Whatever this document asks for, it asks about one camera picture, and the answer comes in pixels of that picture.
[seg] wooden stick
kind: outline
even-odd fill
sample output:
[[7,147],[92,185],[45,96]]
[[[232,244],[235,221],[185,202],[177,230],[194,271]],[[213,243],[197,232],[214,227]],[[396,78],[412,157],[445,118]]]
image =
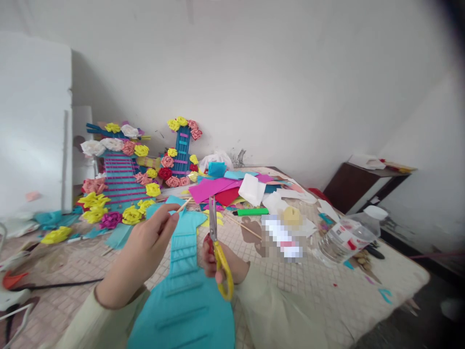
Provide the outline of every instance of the wooden stick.
[[229,219],[230,221],[233,221],[234,223],[236,223],[237,225],[240,225],[241,227],[243,227],[245,230],[247,230],[248,232],[252,233],[253,235],[255,235],[256,237],[258,237],[260,240],[262,239],[262,237],[258,234],[255,234],[253,231],[251,231],[249,228],[247,228],[246,226],[242,225],[241,223],[239,223],[238,221],[236,221],[234,218],[230,217],[230,216],[227,216],[227,215],[224,215],[224,217],[226,217],[227,219]]

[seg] water bottle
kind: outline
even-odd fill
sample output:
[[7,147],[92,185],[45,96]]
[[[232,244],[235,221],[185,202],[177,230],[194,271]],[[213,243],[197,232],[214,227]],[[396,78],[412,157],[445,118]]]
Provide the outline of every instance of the water bottle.
[[327,265],[345,262],[381,235],[379,222],[387,216],[382,208],[368,206],[341,218],[318,242],[317,257]]

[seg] yellow paper flower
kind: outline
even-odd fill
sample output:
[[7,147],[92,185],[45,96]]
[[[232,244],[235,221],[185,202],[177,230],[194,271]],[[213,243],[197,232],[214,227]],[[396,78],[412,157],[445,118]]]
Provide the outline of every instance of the yellow paper flower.
[[171,119],[171,120],[168,120],[168,126],[174,131],[176,132],[177,130],[179,130],[179,123],[174,120],[174,119]]
[[147,156],[149,155],[149,147],[146,146],[146,145],[136,145],[136,147],[134,148],[134,153],[138,156],[138,157],[144,157],[144,156]]
[[113,133],[118,133],[119,131],[121,131],[120,127],[118,126],[118,124],[114,124],[114,123],[109,123],[105,126],[105,129],[108,131],[108,132],[113,132]]
[[146,174],[149,178],[156,178],[158,176],[158,172],[156,171],[156,169],[153,168],[147,169]]
[[161,194],[160,191],[160,186],[156,183],[149,183],[145,186],[145,189],[147,190],[147,195],[156,197]]
[[197,157],[195,155],[191,155],[189,158],[190,162],[192,162],[194,165],[197,165],[199,161],[197,160]]
[[93,191],[87,194],[86,197],[80,198],[78,202],[84,204],[84,208],[88,208],[95,206],[103,207],[108,201],[111,201],[111,199],[107,198],[104,194],[96,195],[95,191]]
[[178,155],[178,151],[174,148],[168,149],[168,155],[171,156],[172,158]]
[[134,205],[128,207],[123,212],[123,223],[128,225],[135,225],[140,222],[142,218],[142,213],[136,209]]
[[105,213],[108,213],[108,208],[92,206],[91,210],[84,212],[82,217],[87,220],[87,223],[95,224],[102,220],[102,217]]
[[182,116],[178,116],[178,118],[176,119],[176,121],[178,122],[178,124],[180,124],[181,126],[187,126],[187,120],[185,118],[183,118]]
[[139,212],[142,213],[143,215],[145,215],[147,213],[147,208],[152,206],[154,203],[155,203],[155,201],[153,201],[152,199],[151,200],[146,200],[146,201],[140,200],[137,203],[137,206],[139,206]]
[[65,241],[68,238],[68,235],[73,231],[73,229],[69,227],[61,226],[57,230],[52,230],[50,233],[44,236],[41,243],[51,245],[54,243],[59,243]]

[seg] white board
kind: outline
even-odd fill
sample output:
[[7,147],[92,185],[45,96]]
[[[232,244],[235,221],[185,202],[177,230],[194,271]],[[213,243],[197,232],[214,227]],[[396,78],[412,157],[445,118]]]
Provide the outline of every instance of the white board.
[[70,88],[70,48],[0,32],[0,217],[71,210]]

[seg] red paper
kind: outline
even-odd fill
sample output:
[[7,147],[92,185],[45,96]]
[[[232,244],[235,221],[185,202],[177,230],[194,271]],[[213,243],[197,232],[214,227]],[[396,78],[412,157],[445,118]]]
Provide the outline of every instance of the red paper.
[[239,196],[239,187],[222,191],[215,195],[217,202],[223,206],[229,206]]

